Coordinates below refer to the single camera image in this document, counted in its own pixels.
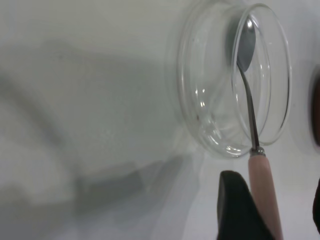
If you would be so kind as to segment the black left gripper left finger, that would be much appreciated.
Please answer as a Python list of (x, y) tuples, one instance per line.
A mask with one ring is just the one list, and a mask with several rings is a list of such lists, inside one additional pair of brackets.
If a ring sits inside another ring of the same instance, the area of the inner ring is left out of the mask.
[(219, 175), (217, 198), (218, 240), (272, 240), (248, 185), (241, 174), (224, 170)]

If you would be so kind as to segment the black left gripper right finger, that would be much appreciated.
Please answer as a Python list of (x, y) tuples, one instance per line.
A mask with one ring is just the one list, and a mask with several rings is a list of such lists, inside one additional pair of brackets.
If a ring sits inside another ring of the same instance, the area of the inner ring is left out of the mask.
[(318, 180), (318, 185), (314, 195), (313, 206), (312, 206), (312, 217), (313, 222), (320, 234), (320, 179)]

